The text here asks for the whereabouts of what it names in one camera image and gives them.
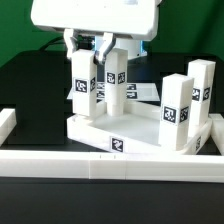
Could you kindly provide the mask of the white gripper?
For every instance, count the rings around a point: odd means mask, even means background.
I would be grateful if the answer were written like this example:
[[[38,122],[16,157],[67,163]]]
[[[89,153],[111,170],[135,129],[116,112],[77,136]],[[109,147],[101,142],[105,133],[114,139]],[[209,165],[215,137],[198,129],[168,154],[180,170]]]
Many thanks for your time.
[[[67,58],[77,50],[78,33],[103,35],[93,62],[104,65],[116,37],[151,41],[157,35],[159,0],[33,0],[31,20],[46,30],[64,30]]]

